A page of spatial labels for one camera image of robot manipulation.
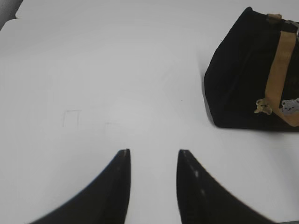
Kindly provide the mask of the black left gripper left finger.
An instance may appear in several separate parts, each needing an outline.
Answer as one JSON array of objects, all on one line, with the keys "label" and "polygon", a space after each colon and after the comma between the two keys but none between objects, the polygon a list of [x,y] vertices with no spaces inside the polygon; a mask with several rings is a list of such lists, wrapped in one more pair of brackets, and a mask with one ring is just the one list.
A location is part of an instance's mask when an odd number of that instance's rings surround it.
[{"label": "black left gripper left finger", "polygon": [[131,154],[118,151],[105,169],[72,199],[35,224],[123,224],[131,189]]}]

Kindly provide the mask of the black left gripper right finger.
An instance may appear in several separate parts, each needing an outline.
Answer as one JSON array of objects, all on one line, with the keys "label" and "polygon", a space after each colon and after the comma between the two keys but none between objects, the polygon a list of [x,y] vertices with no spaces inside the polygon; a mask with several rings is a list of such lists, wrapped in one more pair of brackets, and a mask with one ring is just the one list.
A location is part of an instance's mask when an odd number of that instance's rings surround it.
[{"label": "black left gripper right finger", "polygon": [[189,150],[177,163],[177,200],[184,224],[271,224],[222,187]]}]

